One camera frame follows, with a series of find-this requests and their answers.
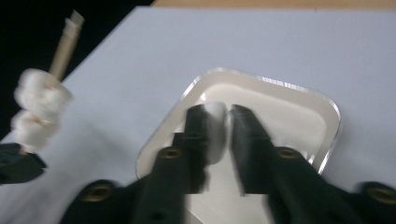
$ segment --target white table surface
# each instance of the white table surface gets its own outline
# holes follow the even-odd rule
[[[396,187],[395,12],[138,7],[66,80],[75,101],[39,153],[49,169],[0,188],[0,223],[57,223],[87,183],[134,181],[139,149],[220,66],[330,96],[343,131],[323,176]]]

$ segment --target black plastic part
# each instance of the black plastic part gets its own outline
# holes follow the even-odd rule
[[[268,194],[274,185],[268,165],[259,149],[273,148],[271,138],[253,112],[241,105],[233,105],[233,136],[231,149],[245,193]]]
[[[16,143],[0,145],[0,184],[19,184],[44,173],[46,164],[36,154],[20,154]]]
[[[363,223],[299,152],[273,147],[253,112],[234,105],[232,113],[233,157],[245,193],[277,194],[271,207],[274,217],[288,212],[293,224]],[[278,211],[284,207],[288,211]]]
[[[127,224],[134,215],[139,205],[147,176],[137,180],[133,184],[120,188],[113,181],[95,181],[78,194],[76,199],[69,205],[61,224]],[[89,191],[97,187],[106,186],[109,190],[108,197],[96,202],[86,200]]]
[[[339,192],[367,223],[396,223],[396,189],[366,182],[360,185],[359,193],[349,194],[340,189]]]
[[[158,154],[131,224],[181,224],[190,190],[189,151],[166,147]]]

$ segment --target metal tray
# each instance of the metal tray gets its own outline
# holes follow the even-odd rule
[[[299,150],[319,173],[340,133],[338,107],[324,94],[266,77],[217,68],[196,78],[186,89],[181,101],[141,150],[137,175],[149,174],[158,150],[170,146],[173,133],[182,131],[189,107],[216,101],[224,102],[228,108],[236,104],[252,109],[274,145]],[[187,221],[273,223],[261,195],[241,196],[228,144],[226,147],[222,160],[207,167],[210,176],[207,191],[190,195]]]

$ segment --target tray rim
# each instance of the tray rim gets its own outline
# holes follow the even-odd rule
[[[135,163],[135,172],[136,172],[136,176],[138,179],[140,179],[142,176],[140,176],[140,174],[138,173],[138,166],[139,166],[139,159],[140,156],[143,153],[144,148],[146,147],[146,145],[151,141],[152,137],[157,133],[157,131],[160,129],[160,127],[162,126],[162,124],[172,115],[173,111],[176,109],[176,107],[183,101],[183,99],[190,93],[190,91],[194,88],[194,86],[203,78],[206,76],[210,76],[213,75],[215,73],[220,73],[220,72],[225,72],[225,73],[232,73],[234,75],[238,75],[238,76],[243,76],[243,77],[250,77],[250,78],[255,78],[258,81],[262,81],[262,82],[267,82],[267,83],[271,83],[277,86],[281,86],[284,88],[289,88],[295,91],[302,91],[302,92],[306,92],[309,94],[313,94],[316,95],[317,97],[322,98],[324,101],[326,101],[328,104],[330,104],[330,106],[334,109],[334,111],[337,114],[338,117],[338,128],[337,131],[335,133],[334,138],[332,139],[332,143],[330,144],[329,150],[326,152],[325,157],[323,158],[322,163],[319,166],[318,169],[318,174],[321,175],[326,167],[326,164],[330,158],[330,156],[332,155],[335,146],[340,138],[341,135],[341,131],[343,130],[343,119],[341,116],[341,112],[338,108],[338,105],[335,103],[335,101],[330,98],[329,96],[327,96],[326,94],[320,92],[320,91],[315,91],[315,90],[311,90],[308,89],[306,87],[302,87],[302,86],[298,86],[295,84],[291,84],[289,82],[285,82],[285,81],[280,81],[280,80],[276,80],[276,79],[272,79],[269,77],[260,77],[260,76],[256,76],[256,75],[251,75],[250,73],[246,73],[246,72],[241,72],[238,70],[234,70],[234,69],[229,69],[229,68],[225,68],[225,67],[216,67],[216,68],[212,68],[207,70],[205,73],[203,73],[202,75],[196,77],[192,83],[189,85],[189,87],[183,92],[183,94],[181,95],[181,97],[179,98],[179,100],[174,104],[174,106],[172,106],[172,109],[168,112],[168,114],[165,116],[165,118],[163,119],[163,121],[161,122],[161,124],[155,129],[155,131],[151,134],[151,136],[148,138],[148,140],[146,141],[146,143],[142,146],[142,149],[139,150],[139,153],[137,154],[137,160]]]

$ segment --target wooden stick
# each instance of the wooden stick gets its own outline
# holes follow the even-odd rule
[[[66,26],[64,27],[64,34],[59,41],[55,56],[49,69],[49,73],[61,81],[64,76],[64,70],[68,65],[74,48],[77,44],[79,31],[81,29],[84,18],[75,10],[70,19],[66,19]],[[48,84],[50,88],[56,87],[56,82]]]

